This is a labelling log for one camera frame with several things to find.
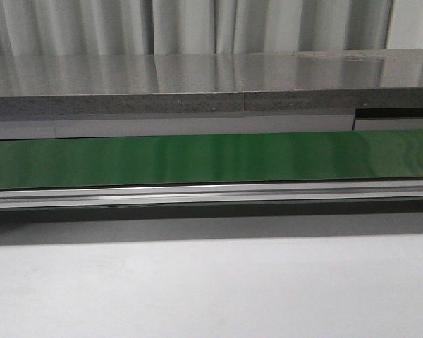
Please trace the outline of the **green conveyor belt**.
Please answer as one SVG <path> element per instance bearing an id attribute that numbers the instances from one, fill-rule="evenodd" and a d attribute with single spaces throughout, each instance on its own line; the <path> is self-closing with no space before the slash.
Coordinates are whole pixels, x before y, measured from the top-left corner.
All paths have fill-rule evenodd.
<path id="1" fill-rule="evenodd" d="M 0 141 L 0 189 L 423 177 L 423 130 Z"/>

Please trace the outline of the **grey stone counter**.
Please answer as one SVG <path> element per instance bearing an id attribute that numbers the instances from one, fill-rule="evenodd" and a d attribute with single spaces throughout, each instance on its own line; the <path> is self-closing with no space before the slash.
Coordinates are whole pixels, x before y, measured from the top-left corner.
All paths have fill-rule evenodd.
<path id="1" fill-rule="evenodd" d="M 0 140 L 423 129 L 423 50 L 0 56 Z"/>

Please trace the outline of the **white curtain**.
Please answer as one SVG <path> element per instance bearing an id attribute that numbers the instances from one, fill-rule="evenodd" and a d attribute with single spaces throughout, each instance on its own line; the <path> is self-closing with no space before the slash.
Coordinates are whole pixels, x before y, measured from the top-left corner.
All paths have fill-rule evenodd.
<path id="1" fill-rule="evenodd" d="M 423 1 L 0 1 L 0 56 L 423 49 Z"/>

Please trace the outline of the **aluminium conveyor frame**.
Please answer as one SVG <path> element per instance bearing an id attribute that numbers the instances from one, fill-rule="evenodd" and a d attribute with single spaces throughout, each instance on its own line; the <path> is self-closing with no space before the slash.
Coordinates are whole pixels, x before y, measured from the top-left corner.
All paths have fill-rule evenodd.
<path id="1" fill-rule="evenodd" d="M 415 199 L 423 199 L 423 179 L 5 189 L 0 213 Z"/>

